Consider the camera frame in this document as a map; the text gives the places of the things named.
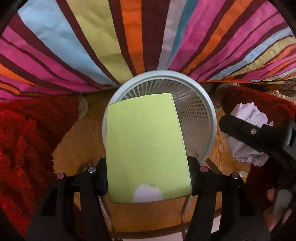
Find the striped fabric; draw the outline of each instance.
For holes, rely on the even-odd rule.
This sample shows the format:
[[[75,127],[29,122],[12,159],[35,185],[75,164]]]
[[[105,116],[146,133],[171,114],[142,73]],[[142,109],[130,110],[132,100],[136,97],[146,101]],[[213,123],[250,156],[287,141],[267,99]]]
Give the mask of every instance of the striped fabric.
[[[149,70],[281,84],[296,39],[266,0],[29,0],[0,38],[0,99],[93,92]]]

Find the hardwood floor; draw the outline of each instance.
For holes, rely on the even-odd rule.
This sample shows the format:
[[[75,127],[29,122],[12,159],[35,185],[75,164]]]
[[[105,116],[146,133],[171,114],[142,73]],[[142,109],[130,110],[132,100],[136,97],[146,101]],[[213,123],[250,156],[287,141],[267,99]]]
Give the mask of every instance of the hardwood floor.
[[[74,124],[53,154],[56,173],[75,175],[81,163],[89,162],[95,166],[100,158],[105,157],[101,133],[102,118],[114,92],[115,90],[106,90],[86,95],[89,103],[88,114]],[[219,121],[223,115],[223,111],[218,112],[217,120]],[[249,164],[239,163],[232,157],[226,139],[219,128],[209,157],[225,175],[250,169]],[[216,209],[221,207],[221,198],[221,193],[218,193]],[[185,222],[191,220],[196,199],[197,197],[193,197],[191,200]],[[179,225],[185,197],[147,204],[110,203],[108,196],[105,196],[104,200],[117,232],[139,232]],[[78,195],[75,195],[75,203],[80,205]]]

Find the screw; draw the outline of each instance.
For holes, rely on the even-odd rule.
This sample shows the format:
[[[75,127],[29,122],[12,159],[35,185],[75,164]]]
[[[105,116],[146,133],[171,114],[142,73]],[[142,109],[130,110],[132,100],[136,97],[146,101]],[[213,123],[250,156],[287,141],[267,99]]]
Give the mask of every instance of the screw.
[[[57,175],[57,179],[61,180],[65,177],[65,174],[60,172],[58,175]]]
[[[234,179],[239,179],[239,174],[234,172],[231,174],[231,176],[234,178]]]
[[[206,166],[201,166],[200,171],[201,172],[207,172],[209,169]]]
[[[88,171],[89,171],[90,173],[93,173],[93,172],[96,171],[96,167],[89,167],[89,168],[88,168]]]
[[[255,135],[257,133],[257,130],[255,129],[255,128],[253,128],[252,130],[251,130],[251,134],[252,135]]]

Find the light blue stripe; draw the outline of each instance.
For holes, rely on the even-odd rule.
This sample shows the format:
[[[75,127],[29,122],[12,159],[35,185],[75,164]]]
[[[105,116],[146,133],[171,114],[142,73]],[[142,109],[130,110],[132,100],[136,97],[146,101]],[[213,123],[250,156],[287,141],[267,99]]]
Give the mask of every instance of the light blue stripe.
[[[170,63],[172,62],[173,58],[175,57],[175,55],[181,45],[185,29],[187,27],[189,19],[192,15],[197,3],[198,3],[198,0],[187,0],[186,4],[184,6],[184,9],[183,9],[183,12],[182,12],[182,15],[180,18],[180,22],[178,25],[174,45],[173,45],[172,51],[170,53],[170,57],[168,58],[168,62],[165,66],[165,69],[168,69],[168,67],[170,66]]]
[[[293,35],[291,29],[289,27],[280,30],[273,35],[271,35],[268,39],[266,39],[263,43],[258,45],[256,48],[254,48],[248,55],[240,62],[237,64],[230,66],[220,73],[216,74],[214,77],[212,77],[210,80],[220,80],[231,73],[237,71],[241,67],[252,63],[260,54],[262,54],[269,46],[273,45],[276,41],[279,39],[282,39],[283,37]]]
[[[97,83],[116,86],[83,48],[55,0],[29,0],[18,13],[24,24],[73,69]]]
[[[295,71],[295,70],[296,70],[296,67],[293,68],[293,69],[290,69],[290,70],[288,70],[288,71],[286,71],[286,72],[284,72],[284,73],[282,73],[282,74],[280,74],[280,75],[273,76],[273,77],[269,77],[269,78],[281,78],[281,77],[284,77],[284,76],[286,76],[286,75],[292,73],[292,72]],[[258,81],[261,81],[261,80],[262,80],[262,79],[260,79],[260,80],[252,80],[251,82],[258,82]]]

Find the gray bolt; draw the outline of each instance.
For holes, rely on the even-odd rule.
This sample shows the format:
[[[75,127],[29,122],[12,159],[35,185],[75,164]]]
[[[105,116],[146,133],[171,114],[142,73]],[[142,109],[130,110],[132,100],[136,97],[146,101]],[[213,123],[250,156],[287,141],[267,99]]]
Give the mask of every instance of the gray bolt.
[[[234,179],[239,179],[239,174],[234,172],[231,174],[231,176],[234,178]]]
[[[58,175],[57,175],[57,179],[63,179],[65,177],[65,174],[60,172]]]
[[[251,134],[252,135],[255,135],[257,133],[257,130],[255,129],[255,128],[253,128],[252,130],[251,130]]]
[[[88,171],[89,171],[90,173],[93,173],[93,172],[96,171],[96,167],[89,167],[89,168],[88,168]]]
[[[201,166],[200,171],[201,172],[207,172],[209,169],[206,166]]]

